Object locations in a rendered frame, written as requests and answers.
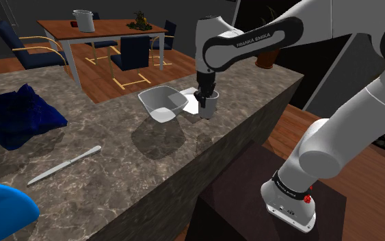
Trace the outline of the dark blue cloth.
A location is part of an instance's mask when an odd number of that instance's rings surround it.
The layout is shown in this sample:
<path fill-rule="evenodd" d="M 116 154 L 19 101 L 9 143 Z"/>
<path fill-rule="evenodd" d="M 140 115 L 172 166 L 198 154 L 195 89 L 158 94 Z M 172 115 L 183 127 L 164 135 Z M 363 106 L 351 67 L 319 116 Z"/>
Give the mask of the dark blue cloth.
<path fill-rule="evenodd" d="M 67 126 L 68 121 L 28 84 L 0 94 L 0 145 L 9 151 L 30 138 Z"/>

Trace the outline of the blue dining chair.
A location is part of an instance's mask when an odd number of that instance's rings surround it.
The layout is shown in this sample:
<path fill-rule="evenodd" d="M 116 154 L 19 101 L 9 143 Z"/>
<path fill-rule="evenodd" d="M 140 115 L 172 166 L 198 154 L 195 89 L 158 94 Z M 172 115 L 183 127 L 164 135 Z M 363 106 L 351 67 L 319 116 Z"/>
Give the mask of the blue dining chair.
<path fill-rule="evenodd" d="M 88 60 L 89 62 L 91 62 L 95 65 L 98 64 L 98 60 L 99 60 L 99 58 L 97 57 L 97 54 L 96 54 L 96 49 L 107 48 L 107 50 L 110 51 L 110 49 L 115 49 L 115 46 L 118 45 L 118 43 L 115 40 L 107 40 L 107 41 L 99 41 L 99 42 L 87 42 L 86 44 L 92 48 L 92 52 L 93 52 L 93 56 L 94 56 L 92 59 L 86 58 L 86 60 Z"/>
<path fill-rule="evenodd" d="M 149 67 L 149 39 L 149 36 L 121 37 L 119 54 L 108 55 L 111 78 L 122 90 L 125 90 L 126 86 L 141 82 L 151 84 L 151 82 L 140 73 L 141 68 Z M 115 64 L 122 71 L 136 70 L 141 79 L 139 81 L 121 84 L 115 78 L 112 64 Z"/>
<path fill-rule="evenodd" d="M 168 32 L 165 34 L 164 38 L 164 49 L 165 50 L 172 50 L 173 42 L 174 42 L 174 35 L 176 32 L 177 25 L 169 20 L 165 21 L 164 29 L 166 29 Z M 152 37 L 150 39 L 150 50 L 151 50 L 151 58 L 154 59 L 155 55 L 153 54 L 154 50 L 159 50 L 159 37 Z"/>

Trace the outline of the grey square bowl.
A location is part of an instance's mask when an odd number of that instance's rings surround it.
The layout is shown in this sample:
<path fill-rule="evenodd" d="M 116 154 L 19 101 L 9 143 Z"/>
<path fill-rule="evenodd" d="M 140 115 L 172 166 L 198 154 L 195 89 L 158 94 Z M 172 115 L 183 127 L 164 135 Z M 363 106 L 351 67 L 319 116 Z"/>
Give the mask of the grey square bowl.
<path fill-rule="evenodd" d="M 155 86 L 138 94 L 150 116 L 159 123 L 175 118 L 189 103 L 187 98 L 169 86 Z"/>

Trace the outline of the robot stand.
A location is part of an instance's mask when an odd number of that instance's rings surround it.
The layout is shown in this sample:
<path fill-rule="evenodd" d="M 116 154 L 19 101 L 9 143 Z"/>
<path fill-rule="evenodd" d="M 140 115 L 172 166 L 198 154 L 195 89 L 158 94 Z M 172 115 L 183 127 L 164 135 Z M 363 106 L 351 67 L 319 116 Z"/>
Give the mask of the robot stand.
<path fill-rule="evenodd" d="M 284 159 L 249 142 L 198 196 L 185 241 L 342 241 L 347 199 L 317 181 L 316 223 L 303 233 L 270 214 L 261 185 Z"/>

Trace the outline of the bright blue rounded object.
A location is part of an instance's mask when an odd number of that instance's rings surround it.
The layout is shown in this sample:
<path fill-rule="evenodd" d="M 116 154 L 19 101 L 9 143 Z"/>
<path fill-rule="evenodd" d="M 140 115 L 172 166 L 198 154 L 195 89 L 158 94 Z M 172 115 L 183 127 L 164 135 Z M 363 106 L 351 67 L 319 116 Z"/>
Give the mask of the bright blue rounded object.
<path fill-rule="evenodd" d="M 37 220 L 38 206 L 24 192 L 0 184 L 0 241 Z"/>

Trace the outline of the grey cup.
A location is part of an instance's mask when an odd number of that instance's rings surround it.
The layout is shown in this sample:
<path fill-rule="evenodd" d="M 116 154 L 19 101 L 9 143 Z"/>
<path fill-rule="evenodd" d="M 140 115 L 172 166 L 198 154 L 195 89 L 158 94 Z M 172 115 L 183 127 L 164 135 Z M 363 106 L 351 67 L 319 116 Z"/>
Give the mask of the grey cup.
<path fill-rule="evenodd" d="M 200 118 L 210 119 L 213 117 L 215 109 L 216 109 L 218 98 L 219 98 L 219 93 L 218 93 L 218 91 L 214 90 L 213 98 L 208 97 L 206 99 L 206 107 L 205 108 L 201 108 L 200 104 L 199 104 L 198 114 L 199 114 Z"/>

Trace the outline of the silver table knife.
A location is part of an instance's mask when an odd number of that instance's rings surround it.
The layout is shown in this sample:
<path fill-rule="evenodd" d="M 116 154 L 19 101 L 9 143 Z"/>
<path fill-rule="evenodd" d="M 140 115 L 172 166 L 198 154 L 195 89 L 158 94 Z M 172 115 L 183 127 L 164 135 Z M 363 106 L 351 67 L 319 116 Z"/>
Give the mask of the silver table knife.
<path fill-rule="evenodd" d="M 62 170 L 63 168 L 66 168 L 67 166 L 70 166 L 71 164 L 74 164 L 75 162 L 77 162 L 79 160 L 82 160 L 86 157 L 89 157 L 91 155 L 98 153 L 101 149 L 102 149 L 102 146 L 97 145 L 97 146 L 91 148 L 90 150 L 86 151 L 85 153 L 82 153 L 81 155 L 79 155 L 79 156 L 77 156 L 71 160 L 68 160 L 68 161 L 65 161 L 61 164 L 58 164 L 57 166 L 54 166 L 53 168 L 50 168 L 50 169 L 44 171 L 43 173 L 39 174 L 38 176 L 34 177 L 33 179 L 31 179 L 27 183 L 27 186 L 34 185 L 38 181 L 41 181 L 41 180 L 49 177 L 50 175 Z"/>

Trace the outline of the wooden dining table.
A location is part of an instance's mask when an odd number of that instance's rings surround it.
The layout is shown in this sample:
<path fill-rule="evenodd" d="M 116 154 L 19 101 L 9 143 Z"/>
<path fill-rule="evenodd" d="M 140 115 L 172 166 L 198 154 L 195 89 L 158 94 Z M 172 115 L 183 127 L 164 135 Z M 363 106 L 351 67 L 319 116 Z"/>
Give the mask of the wooden dining table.
<path fill-rule="evenodd" d="M 133 19 L 103 19 L 95 20 L 94 32 L 81 32 L 75 30 L 70 25 L 70 20 L 37 20 L 37 23 L 43 27 L 48 38 L 56 40 L 62 44 L 70 72 L 73 79 L 79 86 L 81 82 L 75 66 L 75 60 L 70 46 L 72 44 L 82 44 L 85 42 L 99 42 L 106 40 L 119 40 L 123 36 L 150 36 L 159 38 L 159 69 L 163 70 L 164 57 L 164 39 L 166 29 L 151 24 L 151 30 L 130 29 L 127 24 L 133 22 Z"/>

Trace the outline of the potted plant in brown pot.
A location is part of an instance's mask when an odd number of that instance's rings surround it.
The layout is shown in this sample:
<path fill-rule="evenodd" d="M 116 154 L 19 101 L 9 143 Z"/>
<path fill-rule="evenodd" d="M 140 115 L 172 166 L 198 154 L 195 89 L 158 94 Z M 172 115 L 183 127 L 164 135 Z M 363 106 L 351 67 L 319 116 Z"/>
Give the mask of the potted plant in brown pot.
<path fill-rule="evenodd" d="M 262 18 L 264 25 L 272 22 L 274 19 L 278 17 L 276 11 L 273 8 L 267 5 L 267 9 L 269 10 L 270 17 L 268 19 Z M 259 68 L 264 68 L 264 69 L 273 68 L 273 64 L 276 61 L 276 58 L 278 57 L 279 52 L 280 50 L 276 49 L 274 51 L 262 52 L 258 54 L 257 59 L 255 61 L 255 65 Z"/>

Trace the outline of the white napkin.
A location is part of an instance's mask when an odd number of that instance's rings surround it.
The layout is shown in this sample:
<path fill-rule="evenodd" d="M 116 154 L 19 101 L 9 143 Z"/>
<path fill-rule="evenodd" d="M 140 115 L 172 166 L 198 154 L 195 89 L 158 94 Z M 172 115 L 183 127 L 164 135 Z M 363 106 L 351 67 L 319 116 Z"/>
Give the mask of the white napkin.
<path fill-rule="evenodd" d="M 188 100 L 188 104 L 183 108 L 185 112 L 190 114 L 198 114 L 199 102 L 196 100 L 194 93 L 197 91 L 196 88 L 191 87 L 181 91 L 181 94 Z"/>

